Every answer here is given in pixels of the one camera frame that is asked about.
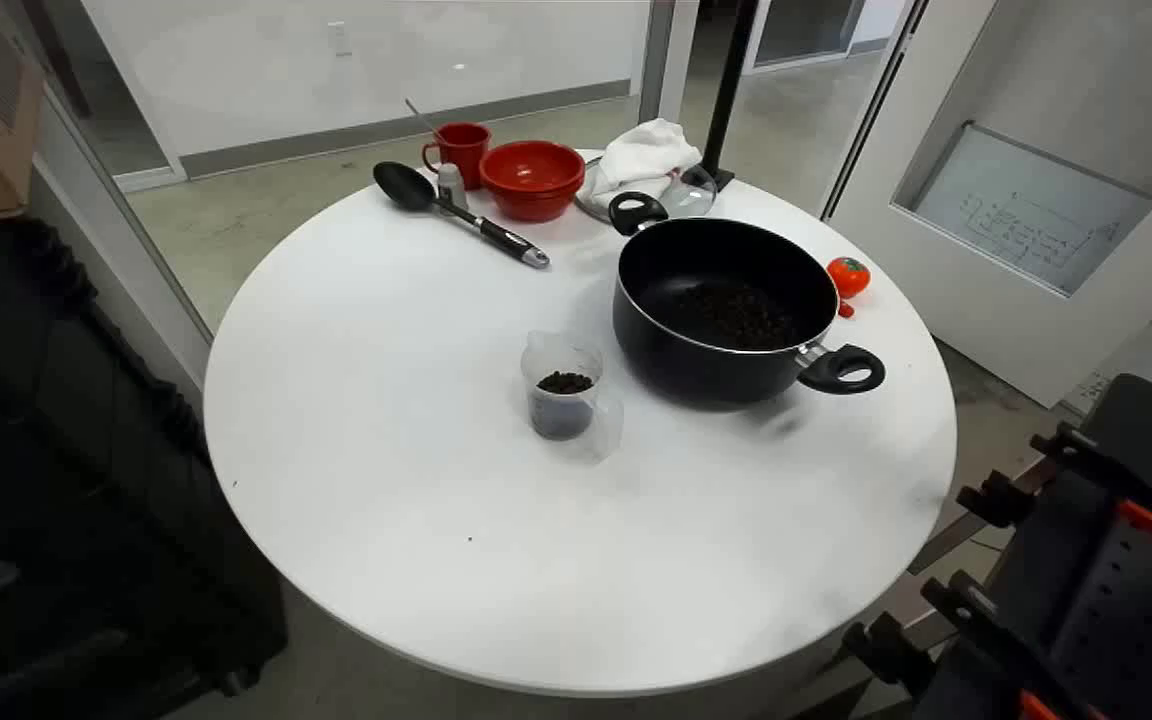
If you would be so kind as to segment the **clear plastic jug with contents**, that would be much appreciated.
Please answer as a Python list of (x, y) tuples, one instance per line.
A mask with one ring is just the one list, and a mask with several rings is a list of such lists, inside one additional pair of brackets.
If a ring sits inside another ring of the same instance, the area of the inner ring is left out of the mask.
[(543, 441), (576, 441), (597, 424), (602, 356), (576, 336), (533, 333), (522, 356), (528, 424)]

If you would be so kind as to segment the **black cooking pot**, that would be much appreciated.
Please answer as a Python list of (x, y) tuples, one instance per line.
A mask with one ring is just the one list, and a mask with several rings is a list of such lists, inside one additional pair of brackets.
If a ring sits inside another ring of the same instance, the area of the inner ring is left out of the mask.
[(877, 350), (825, 344), (842, 293), (788, 237), (671, 215), (650, 193), (621, 193), (609, 218), (623, 237), (611, 333), (633, 377), (665, 401), (733, 411), (793, 382), (860, 397), (887, 380)]

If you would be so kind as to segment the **glass pot lid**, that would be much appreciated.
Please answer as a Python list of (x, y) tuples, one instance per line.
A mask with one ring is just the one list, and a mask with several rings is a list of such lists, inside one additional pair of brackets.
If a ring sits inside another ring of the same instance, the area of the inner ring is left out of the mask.
[(662, 204), (671, 218), (710, 215), (718, 204), (718, 193), (722, 184), (710, 169), (690, 169), (670, 178), (670, 189), (662, 193)]

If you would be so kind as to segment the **round white table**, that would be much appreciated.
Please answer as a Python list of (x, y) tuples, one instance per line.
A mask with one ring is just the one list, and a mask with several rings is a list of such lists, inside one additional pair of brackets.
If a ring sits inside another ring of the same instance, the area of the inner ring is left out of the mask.
[(487, 688), (627, 700), (815, 646), (912, 564), (952, 489), (945, 356), (895, 282), (835, 340), (887, 377), (697, 411), (633, 377), (588, 441), (528, 424), (542, 336), (609, 350), (609, 224), (565, 210), (526, 269), (359, 189), (242, 282), (206, 436), (278, 571), (372, 645)]

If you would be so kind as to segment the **red bowl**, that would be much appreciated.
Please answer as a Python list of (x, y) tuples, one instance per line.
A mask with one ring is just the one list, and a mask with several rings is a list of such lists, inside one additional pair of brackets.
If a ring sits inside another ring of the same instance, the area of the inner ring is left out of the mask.
[(554, 140), (512, 140), (482, 161), (482, 178), (500, 215), (543, 224), (576, 201), (584, 154)]

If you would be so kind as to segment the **white cloth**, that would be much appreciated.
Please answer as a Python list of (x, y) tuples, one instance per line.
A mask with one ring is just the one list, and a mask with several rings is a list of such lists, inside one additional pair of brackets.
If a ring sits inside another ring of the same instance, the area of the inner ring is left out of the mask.
[(584, 173), (579, 201), (609, 204), (617, 193), (697, 169), (702, 149), (676, 119), (646, 119), (621, 131)]

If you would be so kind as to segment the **red mug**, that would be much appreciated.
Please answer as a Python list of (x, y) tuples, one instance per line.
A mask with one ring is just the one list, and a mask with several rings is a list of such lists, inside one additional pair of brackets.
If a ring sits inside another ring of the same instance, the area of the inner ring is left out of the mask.
[(431, 140), (421, 149), (421, 161), (428, 169), (453, 163), (462, 173), (465, 189), (475, 193), (487, 140), (493, 140), (493, 131), (484, 124), (453, 119), (453, 124), (440, 124), (431, 131)]

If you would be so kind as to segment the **black ladle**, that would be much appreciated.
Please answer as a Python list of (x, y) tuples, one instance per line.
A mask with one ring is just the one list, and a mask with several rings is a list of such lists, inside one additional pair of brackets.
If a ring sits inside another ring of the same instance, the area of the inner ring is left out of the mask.
[(465, 204), (457, 204), (443, 189), (436, 189), (431, 178), (426, 178), (415, 169), (407, 163), (398, 163), (398, 161), (379, 161), (372, 169), (372, 178), (379, 184), (379, 193), (403, 208), (403, 210), (443, 210), (462, 224), (468, 224), (471, 230), (482, 230), (498, 251), (543, 270), (550, 269), (550, 255), (526, 241), (522, 230), (487, 218), (487, 215), (475, 215), (468, 210)]

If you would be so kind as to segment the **orange tomato toy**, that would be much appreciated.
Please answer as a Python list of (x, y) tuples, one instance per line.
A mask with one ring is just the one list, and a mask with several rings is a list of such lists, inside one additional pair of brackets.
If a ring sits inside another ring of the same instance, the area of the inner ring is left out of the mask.
[(858, 255), (835, 255), (829, 263), (829, 274), (846, 300), (860, 297), (874, 282), (874, 269), (860, 263)]

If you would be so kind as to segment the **black orange clamp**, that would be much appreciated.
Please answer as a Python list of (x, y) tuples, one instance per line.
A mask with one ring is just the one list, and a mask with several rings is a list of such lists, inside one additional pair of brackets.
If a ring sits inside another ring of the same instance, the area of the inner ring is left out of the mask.
[(992, 528), (1015, 528), (1041, 495), (1074, 472), (1109, 492), (1120, 518), (1152, 536), (1152, 484), (1131, 465), (1074, 424), (1060, 424), (1054, 436), (1033, 436), (1033, 448), (1041, 461), (1024, 474), (992, 472), (984, 484), (964, 489), (955, 504)]
[[(952, 628), (955, 645), (1015, 688), (1015, 720), (1109, 720), (1024, 632), (1002, 620), (992, 596), (968, 571), (928, 579), (922, 596)], [(934, 688), (934, 651), (918, 646), (895, 615), (854, 622), (846, 651), (858, 656), (877, 681), (900, 683), (907, 694), (924, 694)]]

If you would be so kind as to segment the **whiteboard panel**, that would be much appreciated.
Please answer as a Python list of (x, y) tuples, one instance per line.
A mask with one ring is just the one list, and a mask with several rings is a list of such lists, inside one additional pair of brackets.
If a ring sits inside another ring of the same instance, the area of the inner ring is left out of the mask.
[(1152, 201), (964, 124), (912, 193), (912, 210), (1013, 274), (1077, 297), (1152, 210)]

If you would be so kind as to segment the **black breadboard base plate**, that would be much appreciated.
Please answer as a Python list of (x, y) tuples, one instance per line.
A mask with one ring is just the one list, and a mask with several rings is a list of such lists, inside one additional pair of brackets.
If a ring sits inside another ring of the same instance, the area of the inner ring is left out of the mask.
[[(1091, 417), (1074, 424), (1152, 484), (1152, 382), (1115, 377)], [(1008, 528), (990, 579), (1005, 622), (1109, 720), (1152, 720), (1152, 536), (1115, 517), (1113, 495), (1063, 472)], [(1015, 720), (1015, 688), (948, 638), (912, 720)]]

